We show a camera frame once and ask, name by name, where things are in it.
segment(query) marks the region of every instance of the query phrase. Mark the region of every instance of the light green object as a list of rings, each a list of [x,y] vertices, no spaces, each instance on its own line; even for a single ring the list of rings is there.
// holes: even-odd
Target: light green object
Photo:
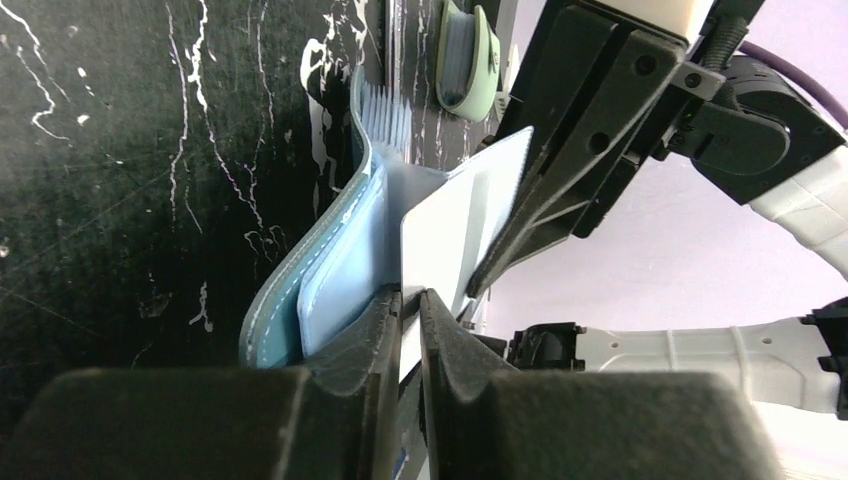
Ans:
[[[472,122],[486,118],[498,89],[500,56],[500,41],[483,7],[478,5],[469,14],[451,0],[445,2],[436,62],[439,104]]]

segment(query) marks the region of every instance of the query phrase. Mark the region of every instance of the robotic arm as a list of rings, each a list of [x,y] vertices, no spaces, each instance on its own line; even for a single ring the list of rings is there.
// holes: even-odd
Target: robotic arm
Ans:
[[[588,236],[647,158],[672,152],[848,278],[848,146],[841,132],[848,113],[803,72],[743,43],[762,3],[549,1],[498,131],[536,126],[536,161],[469,293],[485,291],[509,266],[570,235]],[[577,30],[573,38],[569,28]],[[654,43],[639,43],[641,35]],[[740,47],[748,56],[732,56]],[[573,60],[554,65],[558,52]],[[777,70],[830,108],[841,128]],[[648,85],[651,77],[663,78]],[[562,89],[570,81],[579,87]],[[628,98],[615,88],[626,88]],[[642,103],[633,103],[640,88]],[[613,127],[606,117],[616,115],[630,122]],[[537,325],[516,332],[508,350],[522,369],[718,372],[752,400],[848,419],[844,307],[715,330]]]

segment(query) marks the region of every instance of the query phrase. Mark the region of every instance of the black metal bracket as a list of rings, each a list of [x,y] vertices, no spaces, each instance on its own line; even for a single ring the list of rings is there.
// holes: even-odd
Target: black metal bracket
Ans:
[[[682,42],[608,12],[549,2],[542,16],[535,62],[520,70],[497,134],[533,125],[531,163],[471,297],[572,233],[685,55]]]
[[[674,73],[671,85],[701,100],[709,101],[715,97],[725,80],[724,75],[720,73],[707,70],[696,63],[683,62]]]

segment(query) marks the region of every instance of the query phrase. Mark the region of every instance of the black clamp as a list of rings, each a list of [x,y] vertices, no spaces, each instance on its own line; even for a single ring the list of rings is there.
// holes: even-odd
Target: black clamp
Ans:
[[[685,55],[682,40],[616,12],[546,3],[496,135],[533,126],[528,163],[469,297],[575,231]]]
[[[395,478],[400,308],[400,289],[382,288],[299,366],[63,375],[2,451],[0,478]]]
[[[747,400],[713,375],[519,371],[458,328],[435,291],[420,304],[433,478],[782,477],[758,432],[739,428]],[[549,327],[530,329],[525,341],[581,331]]]
[[[839,397],[836,400],[836,418],[848,421],[848,297],[801,319],[805,325],[818,327],[829,357],[819,357],[825,372],[839,374]]]
[[[506,361],[520,370],[582,372],[586,362],[577,358],[577,336],[582,333],[586,333],[586,328],[573,322],[534,325],[515,332]]]

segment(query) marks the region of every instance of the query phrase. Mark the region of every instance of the white wall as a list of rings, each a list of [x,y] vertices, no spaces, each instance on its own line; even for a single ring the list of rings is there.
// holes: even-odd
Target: white wall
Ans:
[[[521,0],[513,38],[522,52],[542,4]],[[844,0],[768,0],[748,39],[848,103],[846,24]],[[642,169],[590,238],[569,240],[507,272],[492,290],[487,334],[511,338],[536,323],[569,321],[618,330],[745,325],[803,315],[844,296],[848,283],[824,261],[737,206],[688,160],[670,157]],[[764,412],[785,458],[815,457],[848,472],[838,447],[848,439],[848,423]]]

